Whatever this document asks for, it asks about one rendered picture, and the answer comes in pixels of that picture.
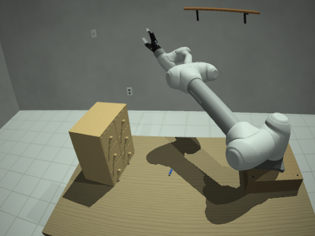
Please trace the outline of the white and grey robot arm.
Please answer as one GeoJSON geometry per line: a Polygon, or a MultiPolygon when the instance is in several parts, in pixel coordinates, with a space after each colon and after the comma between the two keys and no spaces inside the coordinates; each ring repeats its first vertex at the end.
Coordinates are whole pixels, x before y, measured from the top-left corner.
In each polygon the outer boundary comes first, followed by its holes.
{"type": "Polygon", "coordinates": [[[288,118],[273,113],[258,129],[240,120],[205,84],[218,77],[217,69],[209,63],[192,62],[191,50],[180,47],[166,53],[162,48],[154,52],[167,72],[166,82],[173,89],[191,94],[226,135],[225,156],[235,170],[265,169],[283,172],[283,157],[291,135],[288,118]],[[175,65],[177,62],[184,64],[175,65]]]}

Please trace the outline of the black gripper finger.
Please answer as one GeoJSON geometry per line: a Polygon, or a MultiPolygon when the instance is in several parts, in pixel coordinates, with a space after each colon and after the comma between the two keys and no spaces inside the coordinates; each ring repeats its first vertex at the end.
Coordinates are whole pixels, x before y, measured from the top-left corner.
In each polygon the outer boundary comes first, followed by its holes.
{"type": "Polygon", "coordinates": [[[151,31],[150,31],[148,28],[146,28],[145,30],[146,30],[147,33],[149,34],[149,36],[150,36],[150,38],[151,38],[151,45],[153,46],[153,43],[152,43],[152,42],[154,42],[155,44],[157,43],[157,40],[156,40],[156,38],[155,38],[155,35],[154,35],[153,33],[151,33],[151,31]]]}
{"type": "Polygon", "coordinates": [[[143,42],[145,43],[146,47],[148,47],[152,51],[152,46],[150,43],[147,42],[147,40],[143,37],[142,38],[143,42]]]}

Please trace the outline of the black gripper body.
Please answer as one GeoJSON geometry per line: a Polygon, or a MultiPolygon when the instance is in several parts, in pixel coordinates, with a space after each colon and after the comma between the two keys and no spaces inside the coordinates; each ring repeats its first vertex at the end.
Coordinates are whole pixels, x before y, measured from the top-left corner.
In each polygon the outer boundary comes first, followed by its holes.
{"type": "MultiPolygon", "coordinates": [[[[152,45],[151,45],[152,46],[152,45]]],[[[153,42],[153,46],[152,46],[152,51],[153,51],[153,53],[156,51],[156,50],[158,50],[158,49],[160,49],[161,47],[159,46],[159,45],[157,45],[157,44],[155,44],[154,42],[153,42]]]]}

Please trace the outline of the tan wooden chest of drawers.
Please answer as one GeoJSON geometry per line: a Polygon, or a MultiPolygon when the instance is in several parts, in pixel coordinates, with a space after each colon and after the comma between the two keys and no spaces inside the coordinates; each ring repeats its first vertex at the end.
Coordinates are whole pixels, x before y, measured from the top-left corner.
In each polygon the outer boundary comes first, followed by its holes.
{"type": "MultiPolygon", "coordinates": [[[[100,137],[127,104],[97,102],[70,130],[79,164],[88,180],[115,186],[100,137]]],[[[128,109],[127,109],[128,114],[128,109]]]]}

